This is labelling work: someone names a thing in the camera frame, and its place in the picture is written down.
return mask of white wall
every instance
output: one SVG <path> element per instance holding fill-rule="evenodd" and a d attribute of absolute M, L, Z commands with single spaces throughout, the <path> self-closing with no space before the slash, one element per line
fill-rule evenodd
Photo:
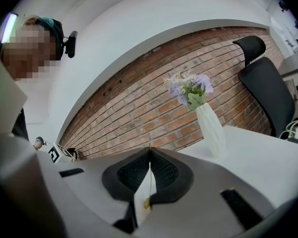
<path fill-rule="evenodd" d="M 124 0 L 80 32 L 75 57 L 62 61 L 49 95 L 51 137 L 59 140 L 88 97 L 150 49 L 202 29 L 269 24 L 268 15 L 238 0 Z"/>

